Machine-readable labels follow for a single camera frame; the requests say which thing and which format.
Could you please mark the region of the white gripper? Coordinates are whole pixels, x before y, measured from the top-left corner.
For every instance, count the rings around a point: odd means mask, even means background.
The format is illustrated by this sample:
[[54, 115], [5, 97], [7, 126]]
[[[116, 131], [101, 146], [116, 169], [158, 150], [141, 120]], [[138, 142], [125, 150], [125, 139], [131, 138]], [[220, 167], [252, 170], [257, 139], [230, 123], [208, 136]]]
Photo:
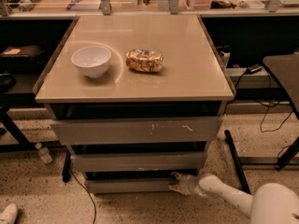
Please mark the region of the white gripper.
[[172, 172], [170, 175], [178, 181], [178, 185], [168, 185], [174, 192], [184, 195], [201, 194], [202, 190], [199, 186], [199, 178], [197, 176], [184, 175], [178, 172]]

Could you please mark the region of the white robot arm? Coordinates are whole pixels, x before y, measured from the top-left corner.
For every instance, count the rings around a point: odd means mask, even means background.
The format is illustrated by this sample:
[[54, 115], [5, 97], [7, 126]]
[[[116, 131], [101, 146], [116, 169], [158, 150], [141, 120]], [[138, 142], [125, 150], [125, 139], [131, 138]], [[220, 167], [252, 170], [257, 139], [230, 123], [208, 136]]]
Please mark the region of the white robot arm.
[[217, 176], [194, 176], [173, 172], [177, 180], [169, 188], [183, 195], [222, 198], [250, 221], [250, 224], [299, 224], [299, 196], [278, 184], [260, 186], [253, 195], [233, 188]]

